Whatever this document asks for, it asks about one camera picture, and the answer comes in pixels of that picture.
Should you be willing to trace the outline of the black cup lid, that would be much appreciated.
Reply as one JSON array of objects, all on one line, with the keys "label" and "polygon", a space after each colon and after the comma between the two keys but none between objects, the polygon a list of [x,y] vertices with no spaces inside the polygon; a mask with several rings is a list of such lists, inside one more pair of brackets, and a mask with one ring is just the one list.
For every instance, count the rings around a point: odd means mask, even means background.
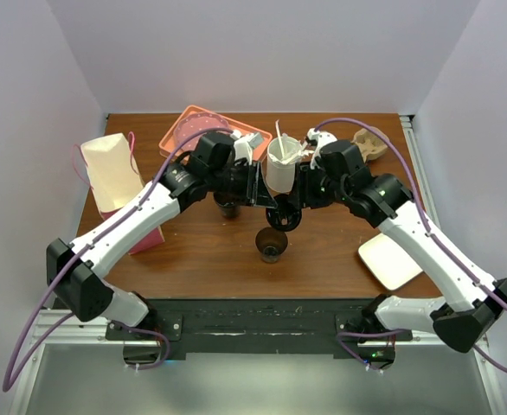
[{"label": "black cup lid", "polygon": [[286,194],[276,195],[274,199],[277,207],[267,207],[265,211],[268,225],[280,232],[293,231],[302,220],[302,211],[288,201]]}]

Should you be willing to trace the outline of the black plastic cup stack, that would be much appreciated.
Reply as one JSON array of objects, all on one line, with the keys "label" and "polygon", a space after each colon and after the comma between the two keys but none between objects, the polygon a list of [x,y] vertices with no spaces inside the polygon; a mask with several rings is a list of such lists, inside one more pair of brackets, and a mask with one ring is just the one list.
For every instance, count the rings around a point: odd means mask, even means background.
[{"label": "black plastic cup stack", "polygon": [[222,193],[214,193],[213,197],[223,218],[232,220],[240,215],[241,207],[231,196]]}]

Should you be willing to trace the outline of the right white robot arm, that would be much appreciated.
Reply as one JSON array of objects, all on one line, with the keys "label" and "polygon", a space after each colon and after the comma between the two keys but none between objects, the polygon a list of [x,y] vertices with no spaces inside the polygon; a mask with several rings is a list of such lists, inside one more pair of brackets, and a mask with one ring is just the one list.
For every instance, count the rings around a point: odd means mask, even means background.
[{"label": "right white robot arm", "polygon": [[436,298],[381,295],[364,310],[365,337],[382,339],[397,330],[436,334],[460,353],[470,351],[502,315],[507,278],[475,265],[427,217],[418,196],[396,176],[374,176],[352,143],[310,131],[309,163],[297,169],[306,193],[326,204],[340,202],[356,217],[392,239],[432,279]]}]

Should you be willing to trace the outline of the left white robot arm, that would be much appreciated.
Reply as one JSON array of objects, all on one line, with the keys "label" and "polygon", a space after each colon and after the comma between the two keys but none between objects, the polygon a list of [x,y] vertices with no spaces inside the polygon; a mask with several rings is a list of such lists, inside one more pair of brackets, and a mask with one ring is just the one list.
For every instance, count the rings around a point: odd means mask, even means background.
[{"label": "left white robot arm", "polygon": [[155,228],[212,193],[238,206],[275,208],[253,151],[258,132],[242,136],[211,127],[192,134],[198,142],[181,156],[170,154],[156,176],[125,206],[92,231],[46,251],[48,291],[82,322],[103,316],[122,322],[137,339],[150,337],[156,318],[137,293],[105,281],[109,271]]}]

